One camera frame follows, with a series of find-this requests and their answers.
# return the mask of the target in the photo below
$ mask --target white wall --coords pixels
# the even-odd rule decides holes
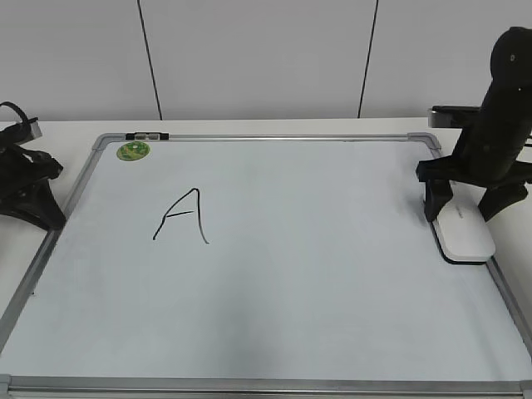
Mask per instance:
[[[2,0],[0,55],[0,101],[31,116],[158,117],[135,0]]]
[[[479,106],[493,45],[512,26],[532,27],[532,1],[380,0],[361,116]]]
[[[165,119],[356,117],[377,0],[140,0]],[[480,104],[530,0],[379,0],[362,117]],[[136,0],[0,0],[0,101],[158,119]],[[12,114],[0,109],[0,120]]]
[[[375,0],[149,0],[165,119],[357,115]]]

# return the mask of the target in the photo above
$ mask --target white whiteboard surface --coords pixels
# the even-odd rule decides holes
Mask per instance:
[[[0,356],[64,377],[501,381],[530,357],[484,266],[439,255],[411,142],[104,151]],[[163,213],[201,190],[196,214]],[[190,196],[174,212],[195,210]]]

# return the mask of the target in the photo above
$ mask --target green round magnet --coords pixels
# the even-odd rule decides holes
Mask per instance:
[[[120,160],[140,160],[150,153],[150,146],[142,141],[124,144],[116,152]]]

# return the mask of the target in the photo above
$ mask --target white table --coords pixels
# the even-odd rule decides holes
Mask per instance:
[[[0,128],[9,125],[3,122]],[[28,148],[50,152],[64,171],[51,183],[62,204],[80,172],[97,136],[102,133],[165,131],[171,134],[216,135],[322,135],[404,134],[429,131],[436,135],[444,154],[449,154],[459,130],[429,129],[425,118],[342,119],[285,121],[65,121],[41,122],[43,137]],[[521,160],[532,161],[532,150],[524,149]],[[481,190],[473,190],[480,195]],[[489,223],[494,236],[496,258],[505,271],[514,295],[532,322],[532,200],[516,204]],[[45,232],[22,221],[0,216],[0,312],[3,312]]]

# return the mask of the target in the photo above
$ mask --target black marker writing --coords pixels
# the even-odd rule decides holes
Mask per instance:
[[[186,193],[185,195],[183,195],[181,198],[179,198],[177,201],[175,201],[172,206],[170,206],[168,208],[168,210],[165,212],[165,214],[163,215],[163,219],[160,221],[160,225],[159,227],[157,228],[157,230],[155,231],[155,234],[153,234],[153,240],[155,241],[155,239],[157,238],[157,234],[159,234],[160,230],[163,228],[163,226],[165,225],[165,221],[166,219],[168,218],[172,218],[174,216],[180,216],[182,214],[192,214],[194,213],[193,210],[187,210],[186,212],[179,212],[177,214],[170,214],[171,210],[179,203],[181,202],[182,200],[184,200],[186,197],[188,197],[190,194],[192,193],[196,193],[197,194],[197,200],[196,200],[196,211],[198,213],[198,226],[199,226],[199,232],[201,233],[201,238],[204,240],[204,242],[206,244],[209,243],[209,241],[207,241],[207,239],[205,238],[205,234],[203,232],[203,226],[201,225],[201,207],[200,207],[200,190],[199,189],[196,189],[195,187],[193,189],[190,189],[190,191],[188,193]]]

